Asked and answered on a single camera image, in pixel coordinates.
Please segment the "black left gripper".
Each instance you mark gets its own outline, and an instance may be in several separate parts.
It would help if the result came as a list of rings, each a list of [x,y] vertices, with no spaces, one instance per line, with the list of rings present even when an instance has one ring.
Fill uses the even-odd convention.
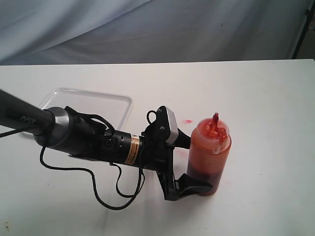
[[[149,111],[155,114],[155,120],[141,133],[144,137],[144,167],[156,172],[160,182],[164,199],[176,201],[180,197],[190,195],[203,195],[212,190],[212,184],[200,181],[187,174],[182,174],[178,180],[174,178],[173,172],[173,151],[174,148],[190,148],[191,137],[178,129],[178,137],[172,145],[166,140],[170,135],[166,106],[160,106],[156,111]]]

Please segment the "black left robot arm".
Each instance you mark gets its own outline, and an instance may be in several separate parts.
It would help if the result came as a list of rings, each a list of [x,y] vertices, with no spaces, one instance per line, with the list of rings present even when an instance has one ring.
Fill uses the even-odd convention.
[[[155,171],[164,198],[176,201],[207,193],[212,185],[183,174],[174,178],[173,151],[190,147],[190,137],[177,126],[174,113],[161,106],[155,120],[136,136],[116,130],[98,115],[83,114],[70,107],[39,109],[9,93],[0,93],[0,123],[10,128],[7,135],[33,134],[44,148],[65,152],[71,157],[108,162]]]

